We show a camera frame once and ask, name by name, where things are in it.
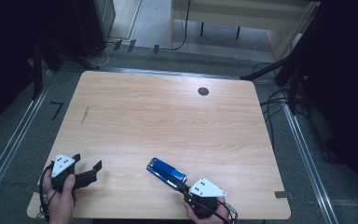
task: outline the wooden desk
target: wooden desk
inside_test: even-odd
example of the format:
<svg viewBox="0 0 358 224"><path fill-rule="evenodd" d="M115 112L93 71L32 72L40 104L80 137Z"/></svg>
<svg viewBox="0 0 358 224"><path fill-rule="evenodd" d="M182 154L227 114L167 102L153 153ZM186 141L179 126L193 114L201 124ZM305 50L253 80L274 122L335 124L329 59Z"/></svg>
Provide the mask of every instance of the wooden desk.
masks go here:
<svg viewBox="0 0 358 224"><path fill-rule="evenodd" d="M209 95L201 96L200 87ZM228 193L240 218L290 217L252 82L85 72L48 157L98 160L98 181L80 190L75 217L187 219L183 195L146 171L153 157ZM39 212L37 194L28 215Z"/></svg>
<svg viewBox="0 0 358 224"><path fill-rule="evenodd" d="M170 48L173 20L185 20L188 0L172 0ZM267 30L276 60L308 27L317 3L303 0L192 0L188 19Z"/></svg>

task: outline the black round hole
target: black round hole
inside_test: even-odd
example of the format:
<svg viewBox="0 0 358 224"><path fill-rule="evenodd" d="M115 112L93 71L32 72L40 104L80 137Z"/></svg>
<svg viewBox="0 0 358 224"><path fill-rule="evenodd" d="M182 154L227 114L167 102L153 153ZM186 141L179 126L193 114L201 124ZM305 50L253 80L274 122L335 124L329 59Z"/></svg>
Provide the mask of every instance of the black round hole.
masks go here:
<svg viewBox="0 0 358 224"><path fill-rule="evenodd" d="M199 94L203 95L203 96L206 96L206 95L209 94L209 91L205 87L201 87L201 88L199 88Z"/></svg>

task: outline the hand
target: hand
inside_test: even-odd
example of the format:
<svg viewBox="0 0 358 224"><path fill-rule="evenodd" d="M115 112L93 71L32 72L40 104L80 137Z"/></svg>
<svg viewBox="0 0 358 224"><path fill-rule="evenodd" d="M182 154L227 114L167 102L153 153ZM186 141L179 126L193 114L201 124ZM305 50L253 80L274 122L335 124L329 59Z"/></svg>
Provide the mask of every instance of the hand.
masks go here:
<svg viewBox="0 0 358 224"><path fill-rule="evenodd" d="M48 210L50 224L69 224L72 222L75 201L78 198L76 191L72 191L75 185L75 176L68 175L63 184L62 193L56 192L51 186L51 170L48 170L43 178L43 185L48 194Z"/></svg>
<svg viewBox="0 0 358 224"><path fill-rule="evenodd" d="M217 201L219 201L220 203L226 202L225 198L223 198L223 197L218 197ZM222 221L222 219L220 219L219 217L217 217L215 215L212 215L211 217L204 218L204 219L198 219L196 214L194 214L193 209L191 208L191 205L188 203L185 203L185 208L186 208L187 216L191 220L193 220L196 224L222 224L222 223L224 223ZM217 207L216 213L219 214L221 217L225 218L226 220L228 220L229 212L221 204Z"/></svg>

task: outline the white mounting plate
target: white mounting plate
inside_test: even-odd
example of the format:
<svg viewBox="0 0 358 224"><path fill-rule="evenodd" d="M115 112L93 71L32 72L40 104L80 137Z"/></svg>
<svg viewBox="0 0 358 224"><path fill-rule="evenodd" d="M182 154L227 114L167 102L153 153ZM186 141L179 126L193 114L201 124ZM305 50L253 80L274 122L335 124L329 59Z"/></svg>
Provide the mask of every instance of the white mounting plate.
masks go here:
<svg viewBox="0 0 358 224"><path fill-rule="evenodd" d="M227 193L224 190L217 187L205 177L202 177L195 185L191 186L189 191L190 193L198 195L202 198L227 196Z"/></svg>
<svg viewBox="0 0 358 224"><path fill-rule="evenodd" d="M64 156L62 154L57 154L56 160L54 162L53 171L51 172L51 176L56 177L57 175L62 173L62 171L64 171L66 168L68 168L74 163L75 159Z"/></svg>

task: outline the blue phone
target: blue phone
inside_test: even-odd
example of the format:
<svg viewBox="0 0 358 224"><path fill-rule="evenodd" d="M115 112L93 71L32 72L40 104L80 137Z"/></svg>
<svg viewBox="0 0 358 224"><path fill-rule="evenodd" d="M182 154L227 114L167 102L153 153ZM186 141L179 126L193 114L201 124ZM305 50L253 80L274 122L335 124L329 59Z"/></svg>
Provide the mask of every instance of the blue phone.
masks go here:
<svg viewBox="0 0 358 224"><path fill-rule="evenodd" d="M178 190L175 184L176 181L185 183L187 180L185 174L157 158L153 158L146 169L175 190Z"/></svg>

